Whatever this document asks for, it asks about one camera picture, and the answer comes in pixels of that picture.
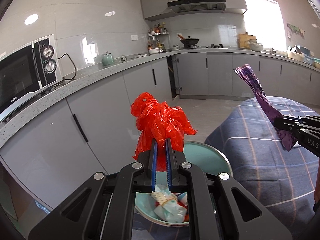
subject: red plastic bag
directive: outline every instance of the red plastic bag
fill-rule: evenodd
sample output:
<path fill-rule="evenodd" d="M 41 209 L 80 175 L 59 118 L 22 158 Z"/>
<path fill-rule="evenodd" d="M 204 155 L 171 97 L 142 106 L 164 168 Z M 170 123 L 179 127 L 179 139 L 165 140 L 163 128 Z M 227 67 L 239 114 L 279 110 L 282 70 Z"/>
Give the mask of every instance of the red plastic bag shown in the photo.
<path fill-rule="evenodd" d="M 131 114 L 137 117 L 137 128 L 142 131 L 135 156 L 151 149 L 152 139 L 158 143 L 157 171 L 166 170 L 165 139 L 170 138 L 172 149 L 182 152 L 184 134 L 194 135 L 194 130 L 181 107 L 159 103 L 147 92 L 140 94 L 131 105 Z"/>

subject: kitchen counter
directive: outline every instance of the kitchen counter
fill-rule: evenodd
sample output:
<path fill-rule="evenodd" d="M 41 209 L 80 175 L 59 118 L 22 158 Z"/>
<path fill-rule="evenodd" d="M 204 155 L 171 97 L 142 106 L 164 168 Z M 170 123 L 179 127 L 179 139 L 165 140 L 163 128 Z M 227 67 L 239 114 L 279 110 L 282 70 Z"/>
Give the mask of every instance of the kitchen counter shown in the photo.
<path fill-rule="evenodd" d="M 298 65 L 302 65 L 304 67 L 313 69 L 315 71 L 320 72 L 319 69 L 314 68 L 311 65 L 299 62 L 294 59 L 290 59 L 287 57 L 282 57 L 274 54 L 264 53 L 264 52 L 255 52 L 251 50 L 240 50 L 240 49 L 215 49 L 215 48 L 206 48 L 206 49 L 180 49 L 178 51 L 170 51 L 159 54 L 153 54 L 146 57 L 140 57 L 137 59 L 133 59 L 124 63 L 120 63 L 117 65 L 104 67 L 101 63 L 89 66 L 85 69 L 79 71 L 79 75 L 77 75 L 76 80 L 69 82 L 68 84 L 57 88 L 46 96 L 40 98 L 30 106 L 23 109 L 19 112 L 15 117 L 13 117 L 4 127 L 0 129 L 0 147 L 4 145 L 4 143 L 14 135 L 21 127 L 23 127 L 26 123 L 32 120 L 34 117 L 39 115 L 41 112 L 54 105 L 58 101 L 66 98 L 67 96 L 73 94 L 74 92 L 89 86 L 92 83 L 95 83 L 103 78 L 111 76 L 115 73 L 124 71 L 126 69 L 141 65 L 143 63 L 147 63 L 150 61 L 154 61 L 164 57 L 170 57 L 172 55 L 176 55 L 179 53 L 192 53 L 192 52 L 228 52 L 228 53 L 241 53 L 241 54 L 251 54 L 251 55 L 259 55 L 265 57 L 271 57 L 279 60 L 285 60 L 292 63 L 296 63 Z"/>
<path fill-rule="evenodd" d="M 166 57 L 176 55 L 179 61 L 173 68 L 179 77 L 174 79 L 178 78 L 175 83 L 181 88 L 181 98 L 252 97 L 250 88 L 233 71 L 246 63 L 253 66 L 269 94 L 282 84 L 279 91 L 288 94 L 284 97 L 292 99 L 294 90 L 302 91 L 296 101 L 303 102 L 307 88 L 317 91 L 315 84 L 320 84 L 320 71 L 304 63 L 238 49 L 183 49 L 109 67 L 95 64 L 79 70 L 76 80 L 30 102 L 0 129 L 1 163 L 24 190 L 49 209 L 95 172 L 118 172 L 133 162 L 140 135 L 130 105 L 145 91 L 160 102 L 172 102 Z M 297 89 L 292 89 L 292 84 L 297 84 Z"/>

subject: teal trash bin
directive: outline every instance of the teal trash bin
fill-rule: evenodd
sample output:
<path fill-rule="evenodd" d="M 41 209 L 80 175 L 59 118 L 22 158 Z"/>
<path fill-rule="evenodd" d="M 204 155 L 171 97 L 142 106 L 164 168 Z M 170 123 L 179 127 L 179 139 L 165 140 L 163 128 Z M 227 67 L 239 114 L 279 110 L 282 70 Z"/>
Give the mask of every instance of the teal trash bin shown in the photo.
<path fill-rule="evenodd" d="M 218 175 L 220 172 L 227 172 L 233 177 L 232 169 L 225 155 L 216 148 L 204 143 L 184 141 L 183 153 L 186 160 L 199 166 L 204 172 Z M 167 185 L 166 172 L 157 171 L 156 185 Z M 137 193 L 135 208 L 146 219 L 153 223 L 168 227 L 186 227 L 189 222 L 169 223 L 161 220 L 154 212 L 156 200 L 148 193 Z"/>

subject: purple plastic wrapper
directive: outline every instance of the purple plastic wrapper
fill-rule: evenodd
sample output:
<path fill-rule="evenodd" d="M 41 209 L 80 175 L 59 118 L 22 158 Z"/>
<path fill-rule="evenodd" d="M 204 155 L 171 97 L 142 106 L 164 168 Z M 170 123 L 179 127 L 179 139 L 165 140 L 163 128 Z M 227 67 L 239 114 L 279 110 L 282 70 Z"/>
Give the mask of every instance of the purple plastic wrapper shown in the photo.
<path fill-rule="evenodd" d="M 266 116 L 272 124 L 276 117 L 284 117 L 278 110 L 269 105 L 269 102 L 266 98 L 266 94 L 263 91 L 257 76 L 254 74 L 254 72 L 248 64 L 243 65 L 242 67 L 238 67 L 234 71 L 239 75 L 241 79 L 243 79 L 250 86 L 263 112 L 266 114 Z M 298 139 L 294 136 L 293 133 L 289 131 L 279 130 L 277 128 L 275 129 L 279 138 L 282 141 L 282 145 L 286 148 L 287 151 L 290 151 L 292 147 L 296 144 Z"/>

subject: microwave door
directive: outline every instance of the microwave door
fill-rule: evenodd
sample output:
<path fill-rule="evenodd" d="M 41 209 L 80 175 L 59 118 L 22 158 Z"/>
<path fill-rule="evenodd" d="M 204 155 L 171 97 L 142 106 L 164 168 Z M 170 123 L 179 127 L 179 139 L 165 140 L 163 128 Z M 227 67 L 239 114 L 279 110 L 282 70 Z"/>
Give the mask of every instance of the microwave door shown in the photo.
<path fill-rule="evenodd" d="M 41 90 L 31 45 L 0 61 L 0 121 Z"/>

